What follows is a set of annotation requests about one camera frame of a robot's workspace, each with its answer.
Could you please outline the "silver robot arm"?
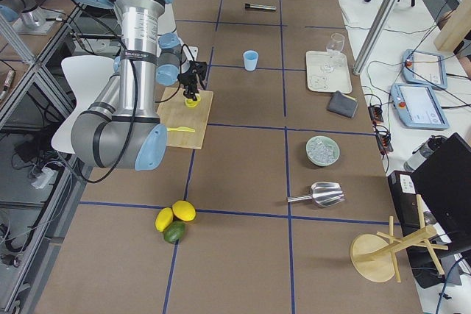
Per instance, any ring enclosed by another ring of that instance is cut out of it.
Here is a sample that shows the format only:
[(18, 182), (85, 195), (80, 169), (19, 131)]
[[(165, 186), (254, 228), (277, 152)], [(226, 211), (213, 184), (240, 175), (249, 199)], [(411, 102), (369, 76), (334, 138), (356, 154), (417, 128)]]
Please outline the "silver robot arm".
[(74, 153), (100, 168), (155, 169), (167, 143), (167, 129), (155, 111), (155, 85), (180, 83), (185, 97), (195, 99), (207, 65), (178, 37), (173, 0), (73, 1), (114, 10), (121, 27), (118, 73), (74, 122)]

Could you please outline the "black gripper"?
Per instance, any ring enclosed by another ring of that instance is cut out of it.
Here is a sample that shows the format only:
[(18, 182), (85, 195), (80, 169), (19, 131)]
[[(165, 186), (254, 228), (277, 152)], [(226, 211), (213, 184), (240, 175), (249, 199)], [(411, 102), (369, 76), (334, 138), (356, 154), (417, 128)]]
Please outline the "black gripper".
[(199, 84), (203, 90), (206, 89), (207, 63), (195, 60), (190, 60), (188, 63), (189, 69), (183, 74), (180, 74), (178, 79), (185, 88), (184, 97), (187, 100), (200, 101), (201, 96), (197, 89), (197, 84)]

